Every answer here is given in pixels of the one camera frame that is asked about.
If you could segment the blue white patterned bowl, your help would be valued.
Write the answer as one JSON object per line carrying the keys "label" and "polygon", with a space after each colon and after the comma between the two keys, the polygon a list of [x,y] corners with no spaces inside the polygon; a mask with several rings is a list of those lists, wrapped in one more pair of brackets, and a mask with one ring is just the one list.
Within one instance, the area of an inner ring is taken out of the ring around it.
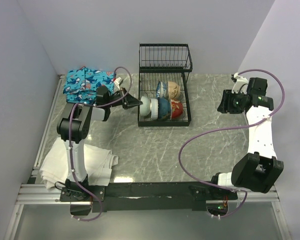
{"label": "blue white patterned bowl", "polygon": [[163,81],[159,81],[156,87],[156,98],[167,99],[168,95],[168,85]]}

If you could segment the cream bowl with brown outside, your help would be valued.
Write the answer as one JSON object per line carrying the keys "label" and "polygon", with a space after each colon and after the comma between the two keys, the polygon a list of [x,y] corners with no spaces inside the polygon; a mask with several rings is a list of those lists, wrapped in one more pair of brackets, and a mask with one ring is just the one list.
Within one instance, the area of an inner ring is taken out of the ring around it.
{"label": "cream bowl with brown outside", "polygon": [[176,82],[168,81],[167,90],[169,100],[177,100],[181,95],[181,88]]}

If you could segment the brown interior dark bowl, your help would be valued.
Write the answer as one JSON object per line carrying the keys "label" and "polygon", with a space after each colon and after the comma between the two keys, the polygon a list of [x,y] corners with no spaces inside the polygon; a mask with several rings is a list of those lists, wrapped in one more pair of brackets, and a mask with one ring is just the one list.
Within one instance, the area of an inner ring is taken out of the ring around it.
{"label": "brown interior dark bowl", "polygon": [[158,98],[158,120],[167,120],[171,116],[170,101],[165,98]]}

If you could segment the black wire dish rack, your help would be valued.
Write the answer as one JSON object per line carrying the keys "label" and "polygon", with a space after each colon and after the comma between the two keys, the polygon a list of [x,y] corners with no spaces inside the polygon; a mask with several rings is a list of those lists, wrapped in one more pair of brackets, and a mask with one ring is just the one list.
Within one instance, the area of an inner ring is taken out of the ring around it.
{"label": "black wire dish rack", "polygon": [[191,108],[187,83],[193,71],[193,61],[187,43],[140,43],[138,95],[150,100],[156,98],[159,81],[168,84],[175,82],[180,86],[180,96],[176,101],[183,105],[183,113],[176,119],[151,121],[151,113],[147,117],[140,116],[138,109],[137,124],[139,127],[188,127],[191,123]]}

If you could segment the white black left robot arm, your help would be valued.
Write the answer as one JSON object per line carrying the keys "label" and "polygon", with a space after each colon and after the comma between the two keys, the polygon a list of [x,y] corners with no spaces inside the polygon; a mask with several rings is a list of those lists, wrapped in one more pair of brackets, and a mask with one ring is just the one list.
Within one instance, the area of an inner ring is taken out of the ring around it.
{"label": "white black left robot arm", "polygon": [[97,112],[97,119],[105,122],[112,107],[122,106],[126,110],[142,104],[141,100],[133,97],[124,87],[111,93],[104,85],[97,88],[96,99],[92,103],[66,103],[56,131],[66,147],[68,174],[64,186],[73,187],[72,195],[78,201],[84,201],[90,195],[84,142],[89,133],[93,109]]}

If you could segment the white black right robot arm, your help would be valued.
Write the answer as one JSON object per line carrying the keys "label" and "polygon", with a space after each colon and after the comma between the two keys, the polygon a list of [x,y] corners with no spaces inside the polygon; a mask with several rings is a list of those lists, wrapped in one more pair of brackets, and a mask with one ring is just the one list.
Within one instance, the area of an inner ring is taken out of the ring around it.
{"label": "white black right robot arm", "polygon": [[250,126],[248,150],[231,172],[218,172],[212,177],[209,193],[217,200],[227,193],[227,188],[233,187],[265,194],[284,169],[284,163],[278,160],[273,145],[270,114],[274,111],[274,101],[266,96],[267,80],[259,77],[246,79],[237,73],[231,79],[234,86],[223,91],[217,111],[245,115]]}

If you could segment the pale green bowl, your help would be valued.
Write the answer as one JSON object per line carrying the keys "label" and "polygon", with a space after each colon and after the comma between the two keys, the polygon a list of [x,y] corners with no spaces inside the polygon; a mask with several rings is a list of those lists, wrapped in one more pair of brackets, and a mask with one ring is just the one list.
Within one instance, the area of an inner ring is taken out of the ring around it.
{"label": "pale green bowl", "polygon": [[140,101],[142,104],[139,106],[139,114],[141,117],[147,117],[151,113],[151,100],[142,96]]}

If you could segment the plain white bowl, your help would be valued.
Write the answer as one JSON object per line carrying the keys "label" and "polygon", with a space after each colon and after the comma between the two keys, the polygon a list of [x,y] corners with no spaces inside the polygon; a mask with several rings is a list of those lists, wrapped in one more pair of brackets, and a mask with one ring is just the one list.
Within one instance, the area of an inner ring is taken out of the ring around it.
{"label": "plain white bowl", "polygon": [[157,98],[152,98],[150,100],[150,119],[151,121],[156,121],[159,116],[159,102]]}

